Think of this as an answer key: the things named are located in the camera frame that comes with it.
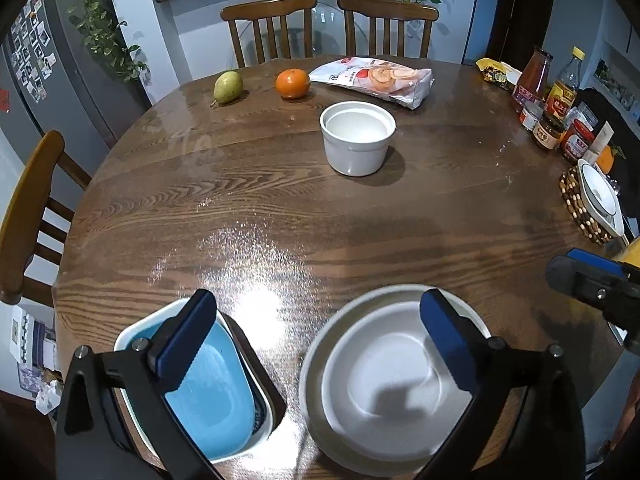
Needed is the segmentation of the medium white bowl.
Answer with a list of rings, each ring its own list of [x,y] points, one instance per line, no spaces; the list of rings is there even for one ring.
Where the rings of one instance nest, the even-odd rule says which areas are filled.
[[[416,300],[365,315],[333,347],[321,400],[350,448],[374,460],[435,454],[471,395],[458,388],[420,320]]]

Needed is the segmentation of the large white speckled bowl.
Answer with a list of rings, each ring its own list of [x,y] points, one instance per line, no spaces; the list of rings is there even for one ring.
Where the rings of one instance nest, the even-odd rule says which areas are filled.
[[[366,292],[326,322],[305,356],[298,397],[308,431],[326,456],[358,474],[420,470],[472,399],[420,320],[426,290]]]

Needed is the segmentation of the white ceramic ramekin pot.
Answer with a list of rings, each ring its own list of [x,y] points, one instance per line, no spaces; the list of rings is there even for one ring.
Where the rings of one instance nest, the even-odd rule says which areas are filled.
[[[347,177],[367,177],[377,172],[396,132],[396,120],[390,112],[363,101],[328,106],[319,124],[326,160]]]

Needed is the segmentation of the white dish on trivet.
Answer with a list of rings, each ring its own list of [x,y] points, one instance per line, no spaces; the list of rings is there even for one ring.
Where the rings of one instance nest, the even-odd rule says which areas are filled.
[[[600,170],[589,162],[577,163],[580,192],[590,216],[612,237],[625,235],[622,208],[612,186]]]

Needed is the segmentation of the beaded wooden trivet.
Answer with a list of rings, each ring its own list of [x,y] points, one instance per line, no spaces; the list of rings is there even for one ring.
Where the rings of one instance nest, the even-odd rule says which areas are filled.
[[[576,168],[570,168],[561,174],[559,189],[568,213],[585,238],[599,246],[614,240],[614,235],[608,232],[604,224],[594,218],[586,208]]]

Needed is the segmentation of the red chili jar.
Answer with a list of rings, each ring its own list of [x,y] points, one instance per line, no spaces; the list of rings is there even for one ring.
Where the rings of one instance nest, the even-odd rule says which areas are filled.
[[[589,126],[580,119],[574,119],[561,142],[563,156],[574,164],[586,154],[593,140],[594,134]]]

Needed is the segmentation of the brown sauce jar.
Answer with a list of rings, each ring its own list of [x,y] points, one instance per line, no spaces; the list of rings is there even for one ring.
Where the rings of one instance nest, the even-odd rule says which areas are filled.
[[[554,115],[543,112],[533,128],[533,138],[545,150],[554,151],[561,140],[563,132],[563,123]]]

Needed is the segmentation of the small white label jar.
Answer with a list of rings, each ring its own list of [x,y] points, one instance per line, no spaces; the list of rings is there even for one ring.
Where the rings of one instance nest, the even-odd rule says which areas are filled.
[[[544,108],[539,102],[527,101],[518,114],[518,121],[529,132],[532,132],[544,114]]]

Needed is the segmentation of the yellow cap oil bottle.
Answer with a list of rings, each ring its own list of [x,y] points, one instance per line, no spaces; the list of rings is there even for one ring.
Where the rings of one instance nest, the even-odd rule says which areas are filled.
[[[574,46],[572,58],[556,76],[549,91],[544,109],[557,120],[564,120],[577,96],[580,83],[580,71],[585,52]]]

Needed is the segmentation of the wooden chair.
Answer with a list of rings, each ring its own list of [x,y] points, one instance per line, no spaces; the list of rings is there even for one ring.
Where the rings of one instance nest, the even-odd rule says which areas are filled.
[[[47,222],[44,213],[52,211],[66,221],[74,212],[52,197],[54,170],[61,168],[82,190],[91,177],[65,153],[61,133],[51,130],[40,140],[18,180],[6,208],[1,226],[1,301],[19,304],[26,298],[52,308],[52,286],[26,275],[32,259],[38,257],[58,266],[62,254],[38,242],[40,234],[64,243],[66,233]]]
[[[292,58],[288,17],[294,13],[303,13],[303,55],[314,55],[312,40],[312,11],[318,0],[258,0],[226,6],[220,11],[220,18],[229,27],[235,61],[239,68],[246,66],[237,21],[246,21],[252,25],[254,48],[258,64],[264,64],[267,58]]]
[[[396,56],[406,56],[406,27],[409,22],[421,22],[422,37],[418,58],[427,58],[431,43],[432,26],[439,19],[439,10],[434,6],[396,0],[337,0],[344,14],[345,52],[347,56],[357,54],[356,15],[369,21],[368,55],[378,54],[378,22],[383,25],[382,55],[392,54],[392,23],[397,24]]]

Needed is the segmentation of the red sauce bottle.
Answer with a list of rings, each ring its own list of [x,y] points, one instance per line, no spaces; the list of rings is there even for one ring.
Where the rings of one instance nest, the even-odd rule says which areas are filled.
[[[544,96],[544,88],[548,81],[548,73],[553,56],[540,47],[534,49],[534,53],[527,63],[515,84],[510,105],[518,113],[527,103],[539,104]]]

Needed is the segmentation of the yellow snack packet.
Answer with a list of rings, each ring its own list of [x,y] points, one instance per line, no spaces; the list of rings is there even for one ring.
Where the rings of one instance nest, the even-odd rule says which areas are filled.
[[[522,72],[508,63],[498,62],[491,58],[480,58],[475,62],[484,81],[494,84],[506,91],[512,91]]]

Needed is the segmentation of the green pear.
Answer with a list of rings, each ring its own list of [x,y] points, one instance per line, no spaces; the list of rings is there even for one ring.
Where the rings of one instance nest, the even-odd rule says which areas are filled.
[[[235,70],[228,70],[221,74],[214,84],[212,105],[231,103],[242,94],[243,90],[241,75]]]

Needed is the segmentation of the white snack bag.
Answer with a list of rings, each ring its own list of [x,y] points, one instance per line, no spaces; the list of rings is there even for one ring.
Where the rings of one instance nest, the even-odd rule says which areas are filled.
[[[418,108],[431,91],[430,68],[411,68],[380,58],[339,58],[315,68],[312,82],[350,89],[367,96],[394,102],[409,110]]]

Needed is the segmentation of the orange tangerine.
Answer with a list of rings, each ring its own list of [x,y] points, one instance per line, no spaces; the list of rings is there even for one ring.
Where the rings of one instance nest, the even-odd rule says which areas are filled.
[[[301,99],[309,91],[310,78],[304,70],[289,68],[277,76],[274,88],[276,88],[282,99]]]

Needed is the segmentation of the grey refrigerator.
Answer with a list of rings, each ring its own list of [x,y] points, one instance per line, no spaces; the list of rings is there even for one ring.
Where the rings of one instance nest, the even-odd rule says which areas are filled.
[[[62,133],[65,154],[92,176],[151,103],[84,45],[67,14],[80,2],[25,2],[1,47],[1,130],[22,162],[45,133]]]

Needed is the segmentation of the hanging green vine plant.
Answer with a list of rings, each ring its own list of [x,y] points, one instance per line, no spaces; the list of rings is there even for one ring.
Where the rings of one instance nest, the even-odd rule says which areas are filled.
[[[79,0],[67,15],[89,52],[119,79],[132,81],[146,72],[145,62],[136,59],[140,47],[126,45],[122,29],[128,23],[116,16],[112,0]]]

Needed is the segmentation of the back left wooden chair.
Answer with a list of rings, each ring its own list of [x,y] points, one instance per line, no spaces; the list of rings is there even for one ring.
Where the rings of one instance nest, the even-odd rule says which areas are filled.
[[[292,58],[288,17],[294,13],[303,13],[303,55],[314,55],[312,40],[312,11],[318,0],[258,0],[226,6],[220,11],[220,18],[229,27],[235,61],[239,68],[246,66],[237,21],[246,21],[252,25],[254,48],[258,64],[264,64],[267,58]]]

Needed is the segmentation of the back right wooden chair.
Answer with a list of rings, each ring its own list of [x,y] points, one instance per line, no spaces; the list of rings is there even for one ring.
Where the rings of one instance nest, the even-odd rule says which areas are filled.
[[[439,19],[439,10],[434,6],[396,0],[337,0],[344,14],[345,52],[347,56],[357,54],[356,15],[369,21],[368,55],[378,54],[378,22],[383,25],[382,55],[392,54],[392,23],[397,24],[396,56],[406,56],[406,27],[409,22],[421,22],[422,37],[418,58],[427,58],[431,43],[432,26]]]

